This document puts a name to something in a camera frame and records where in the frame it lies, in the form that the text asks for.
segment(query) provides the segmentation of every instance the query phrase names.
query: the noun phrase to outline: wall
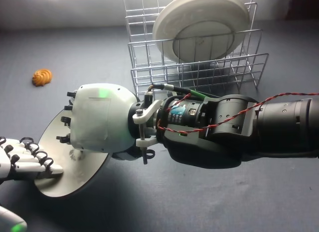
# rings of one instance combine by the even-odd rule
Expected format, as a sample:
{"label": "wall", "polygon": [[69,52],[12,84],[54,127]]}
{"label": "wall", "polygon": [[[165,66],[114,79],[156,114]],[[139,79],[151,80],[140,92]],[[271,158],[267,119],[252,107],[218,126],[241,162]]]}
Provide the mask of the wall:
{"label": "wall", "polygon": [[[284,18],[289,0],[254,0],[257,20]],[[0,28],[32,29],[125,24],[122,0],[0,0]]]}

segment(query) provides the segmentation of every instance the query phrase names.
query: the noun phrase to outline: green led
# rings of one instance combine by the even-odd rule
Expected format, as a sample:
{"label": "green led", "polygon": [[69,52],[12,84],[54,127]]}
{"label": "green led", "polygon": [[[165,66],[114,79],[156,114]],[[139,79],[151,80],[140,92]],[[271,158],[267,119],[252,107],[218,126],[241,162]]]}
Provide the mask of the green led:
{"label": "green led", "polygon": [[24,229],[25,227],[23,225],[17,224],[11,228],[11,232],[22,232],[25,231]]}
{"label": "green led", "polygon": [[99,90],[99,97],[100,98],[107,98],[109,95],[109,90],[108,89],[100,89]]}

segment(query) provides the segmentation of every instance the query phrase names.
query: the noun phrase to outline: metal wire basket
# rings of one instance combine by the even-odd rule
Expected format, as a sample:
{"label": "metal wire basket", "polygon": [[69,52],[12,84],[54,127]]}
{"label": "metal wire basket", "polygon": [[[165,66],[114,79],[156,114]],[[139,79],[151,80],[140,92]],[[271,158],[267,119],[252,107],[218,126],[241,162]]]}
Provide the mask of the metal wire basket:
{"label": "metal wire basket", "polygon": [[[131,76],[135,92],[138,96],[144,94],[152,83],[169,83],[181,87],[225,94],[229,86],[235,85],[238,92],[243,82],[252,82],[257,88],[262,77],[268,54],[258,54],[262,39],[261,30],[253,30],[253,22],[257,4],[252,0],[243,0],[250,14],[249,30],[231,32],[229,34],[207,35],[168,40],[152,40],[153,24],[159,13],[173,0],[124,0],[126,10],[126,26],[130,39],[128,44],[131,57]],[[193,45],[194,61],[196,60],[196,43],[209,39],[211,42],[218,37],[233,38],[239,34],[243,41],[231,53],[222,59],[211,60],[209,53],[207,60],[201,62],[181,63],[179,44],[188,40]],[[178,43],[178,62],[166,58],[158,49],[159,45],[167,41]],[[227,42],[225,51],[231,42]]]}

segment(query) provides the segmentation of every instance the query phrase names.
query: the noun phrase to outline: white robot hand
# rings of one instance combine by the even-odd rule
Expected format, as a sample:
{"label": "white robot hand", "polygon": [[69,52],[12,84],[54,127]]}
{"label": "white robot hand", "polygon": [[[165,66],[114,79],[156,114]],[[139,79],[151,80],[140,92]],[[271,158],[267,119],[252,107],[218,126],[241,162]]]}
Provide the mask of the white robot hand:
{"label": "white robot hand", "polygon": [[30,137],[21,140],[0,137],[0,183],[7,180],[56,178],[63,174],[60,165]]}

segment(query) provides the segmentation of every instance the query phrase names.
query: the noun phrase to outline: plate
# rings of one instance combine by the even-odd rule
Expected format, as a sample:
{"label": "plate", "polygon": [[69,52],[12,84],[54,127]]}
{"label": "plate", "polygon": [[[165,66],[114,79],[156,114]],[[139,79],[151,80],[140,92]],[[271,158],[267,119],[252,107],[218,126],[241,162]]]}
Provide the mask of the plate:
{"label": "plate", "polygon": [[153,40],[171,39],[157,47],[177,63],[220,59],[243,41],[245,33],[233,32],[247,30],[249,22],[241,0],[174,0],[158,15]]}
{"label": "plate", "polygon": [[107,153],[79,151],[71,145],[62,144],[56,136],[65,136],[70,129],[60,121],[61,116],[72,117],[71,111],[62,110],[45,129],[39,144],[49,157],[63,168],[58,179],[35,180],[41,193],[49,197],[64,197],[87,185],[111,156]]}

